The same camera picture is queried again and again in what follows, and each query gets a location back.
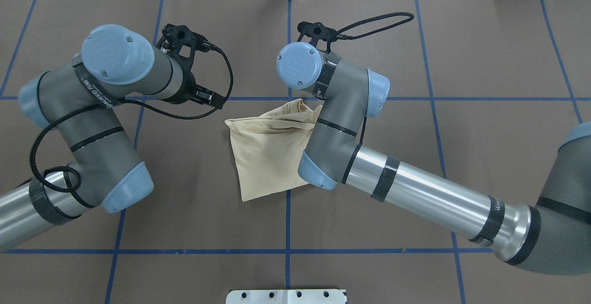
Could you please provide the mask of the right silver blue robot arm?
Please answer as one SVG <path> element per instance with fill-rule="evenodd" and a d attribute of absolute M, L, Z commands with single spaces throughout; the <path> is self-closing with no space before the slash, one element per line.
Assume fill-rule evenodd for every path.
<path fill-rule="evenodd" d="M 386 103 L 391 84 L 385 76 L 304 42 L 283 47 L 276 69 L 285 85 L 324 101 L 298 165 L 302 180 L 327 190 L 352 186 L 529 272 L 589 274 L 589 122 L 568 133 L 536 204 L 511 205 L 356 141 L 363 119 Z"/>

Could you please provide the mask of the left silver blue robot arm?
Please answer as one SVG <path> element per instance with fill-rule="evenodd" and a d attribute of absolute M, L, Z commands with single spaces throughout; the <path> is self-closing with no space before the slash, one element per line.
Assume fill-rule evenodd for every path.
<path fill-rule="evenodd" d="M 137 104 L 131 93 L 170 104 L 220 110 L 229 96 L 196 83 L 197 51 L 227 55 L 185 25 L 167 24 L 156 45 L 118 24 L 90 31 L 70 63 L 44 72 L 19 92 L 23 114 L 42 131 L 29 154 L 32 177 L 1 196 L 1 252 L 95 207 L 115 213 L 154 190 L 145 163 L 113 108 Z"/>

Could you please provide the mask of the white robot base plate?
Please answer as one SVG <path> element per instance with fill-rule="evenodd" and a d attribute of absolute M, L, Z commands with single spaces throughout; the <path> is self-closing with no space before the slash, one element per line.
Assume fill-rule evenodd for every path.
<path fill-rule="evenodd" d="M 226 304 L 347 304 L 346 290 L 273 289 L 230 291 Z"/>

